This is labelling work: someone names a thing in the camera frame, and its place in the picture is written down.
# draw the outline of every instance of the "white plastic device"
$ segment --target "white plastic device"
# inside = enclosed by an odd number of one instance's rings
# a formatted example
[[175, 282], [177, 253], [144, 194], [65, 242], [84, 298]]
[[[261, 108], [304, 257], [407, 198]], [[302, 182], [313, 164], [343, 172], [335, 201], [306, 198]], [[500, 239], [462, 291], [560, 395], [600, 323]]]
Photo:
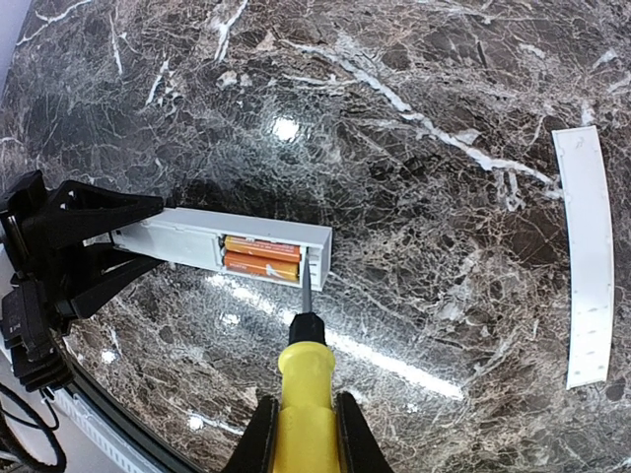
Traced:
[[134, 253], [296, 288], [302, 287], [304, 257], [299, 280], [285, 281], [227, 269], [222, 245], [225, 237], [233, 236], [299, 246], [301, 255], [309, 253], [312, 289], [321, 291], [330, 268], [332, 234], [330, 227], [176, 208], [116, 230], [111, 236], [116, 247]]
[[613, 332], [613, 238], [594, 126], [553, 131], [570, 240], [572, 329], [567, 388], [606, 381]]

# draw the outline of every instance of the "black cable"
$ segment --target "black cable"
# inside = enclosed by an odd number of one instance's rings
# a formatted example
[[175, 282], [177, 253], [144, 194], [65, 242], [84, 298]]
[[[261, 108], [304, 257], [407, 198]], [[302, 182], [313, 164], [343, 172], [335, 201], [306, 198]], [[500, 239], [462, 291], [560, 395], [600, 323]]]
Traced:
[[[44, 401], [44, 404], [46, 405], [46, 407], [48, 407], [48, 411], [50, 412], [50, 415], [52, 416], [52, 420], [55, 423], [53, 426], [49, 426], [49, 425], [46, 425], [46, 426], [49, 429], [51, 429], [53, 432], [55, 432], [57, 429], [59, 429], [59, 418], [57, 417], [57, 413], [52, 408], [52, 406], [50, 405], [50, 400], [46, 397], [46, 395], [43, 393], [41, 389], [39, 390], [39, 394], [41, 395], [41, 399]], [[6, 409], [0, 409], [0, 410], [6, 417], [8, 417], [9, 419], [12, 419], [18, 424], [22, 424], [23, 426], [30, 427], [31, 429], [41, 430], [37, 424], [33, 424], [29, 421], [25, 421], [24, 419], [20, 419], [18, 416], [11, 414]]]
[[33, 458], [20, 444], [20, 441], [16, 439], [13, 431], [7, 425], [5, 417], [0, 416], [0, 439], [6, 445], [7, 449], [15, 456], [17, 456], [24, 465], [28, 466], [34, 471], [38, 471], [41, 473], [63, 473], [64, 471], [66, 471], [66, 466], [68, 464], [66, 454], [61, 448], [61, 445], [59, 444], [59, 440], [57, 440], [55, 433], [46, 424], [46, 422], [43, 421], [37, 411], [33, 409], [29, 404], [27, 404], [27, 402], [22, 399], [18, 394], [13, 392], [2, 383], [0, 383], [0, 393], [11, 399], [14, 403], [16, 403], [18, 407], [20, 407], [20, 409], [24, 411], [24, 413], [28, 417], [35, 421], [35, 424], [46, 436], [48, 442], [50, 443], [50, 446], [52, 447], [52, 450], [55, 452], [57, 463], [55, 465], [47, 465], [46, 463], [42, 463]]

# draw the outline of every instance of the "marble surface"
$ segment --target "marble surface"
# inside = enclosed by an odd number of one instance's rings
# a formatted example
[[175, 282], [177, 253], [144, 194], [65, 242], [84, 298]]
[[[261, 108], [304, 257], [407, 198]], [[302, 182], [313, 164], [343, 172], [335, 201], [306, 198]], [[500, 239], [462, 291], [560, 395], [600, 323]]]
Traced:
[[[40, 168], [181, 206], [328, 225], [315, 308], [394, 471], [631, 468], [631, 6], [620, 0], [36, 0], [0, 181]], [[612, 205], [609, 382], [567, 391], [550, 131], [595, 124]], [[165, 265], [68, 347], [208, 471], [300, 292]]]

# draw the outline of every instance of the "orange battery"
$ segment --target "orange battery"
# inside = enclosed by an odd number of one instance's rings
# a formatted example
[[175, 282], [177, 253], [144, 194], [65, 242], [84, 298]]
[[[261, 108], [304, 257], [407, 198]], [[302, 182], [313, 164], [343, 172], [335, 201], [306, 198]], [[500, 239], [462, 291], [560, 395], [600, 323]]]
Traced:
[[240, 273], [256, 274], [284, 281], [298, 281], [298, 263], [227, 251], [224, 256], [224, 265], [226, 269]]
[[248, 239], [241, 236], [226, 236], [224, 245], [228, 251], [236, 253], [300, 263], [300, 247], [293, 244], [272, 243], [271, 241]]

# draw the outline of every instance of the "screwdriver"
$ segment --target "screwdriver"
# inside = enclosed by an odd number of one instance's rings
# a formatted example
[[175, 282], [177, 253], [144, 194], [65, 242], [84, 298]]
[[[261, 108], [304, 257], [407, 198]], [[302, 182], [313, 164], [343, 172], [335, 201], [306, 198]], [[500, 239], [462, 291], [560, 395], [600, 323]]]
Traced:
[[309, 256], [304, 255], [303, 313], [289, 328], [278, 359], [283, 387], [273, 473], [340, 473], [337, 426], [331, 401], [335, 369], [324, 322], [312, 307]]

